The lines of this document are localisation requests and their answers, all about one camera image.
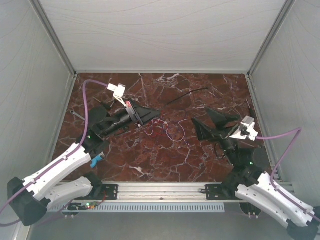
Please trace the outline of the black zip tie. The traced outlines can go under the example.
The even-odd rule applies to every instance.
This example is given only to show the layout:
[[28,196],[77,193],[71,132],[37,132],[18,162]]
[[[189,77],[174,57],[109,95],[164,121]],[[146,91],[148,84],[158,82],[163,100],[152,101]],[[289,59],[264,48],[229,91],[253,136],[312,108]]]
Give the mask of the black zip tie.
[[199,92],[199,91],[205,91],[205,90],[208,90],[208,89],[209,89],[208,87],[203,87],[203,88],[198,88],[198,89],[191,90],[191,91],[189,91],[189,92],[187,92],[187,93],[179,96],[178,98],[171,100],[171,101],[168,102],[165,106],[168,106],[168,105],[170,105],[170,104],[172,104],[172,103],[175,103],[175,102],[177,102],[178,100],[180,100],[180,99],[182,99],[182,98],[184,98],[184,97],[186,97],[186,96],[189,96],[189,95],[192,94],[192,93]]

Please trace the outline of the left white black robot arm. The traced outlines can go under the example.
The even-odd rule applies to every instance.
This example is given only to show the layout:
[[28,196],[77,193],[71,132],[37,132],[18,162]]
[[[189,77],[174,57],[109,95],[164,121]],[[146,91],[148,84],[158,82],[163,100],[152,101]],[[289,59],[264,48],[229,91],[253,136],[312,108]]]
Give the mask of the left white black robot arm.
[[114,115],[110,115],[109,110],[103,105],[89,110],[83,135],[61,156],[24,179],[14,177],[8,182],[9,205],[24,226],[37,223],[49,209],[63,202],[86,196],[99,198],[103,187],[93,173],[67,184],[58,184],[79,167],[99,157],[109,145],[107,137],[119,130],[127,131],[131,124],[142,127],[161,114],[159,110],[141,106],[133,100],[126,101],[124,109]]

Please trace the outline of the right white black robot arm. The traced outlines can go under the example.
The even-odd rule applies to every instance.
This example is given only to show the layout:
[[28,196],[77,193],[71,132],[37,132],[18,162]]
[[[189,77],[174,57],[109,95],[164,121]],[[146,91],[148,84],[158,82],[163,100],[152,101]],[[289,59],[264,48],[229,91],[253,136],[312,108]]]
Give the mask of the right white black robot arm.
[[320,230],[320,208],[313,207],[292,195],[274,180],[274,173],[268,173],[255,164],[259,157],[267,156],[264,148],[240,148],[238,141],[260,140],[255,130],[255,119],[246,116],[240,123],[239,115],[224,114],[211,108],[206,112],[214,127],[196,118],[192,119],[199,141],[219,144],[224,156],[233,166],[232,171],[219,185],[205,185],[201,193],[207,200],[226,198],[239,199],[259,209],[285,229],[294,240],[314,240]]

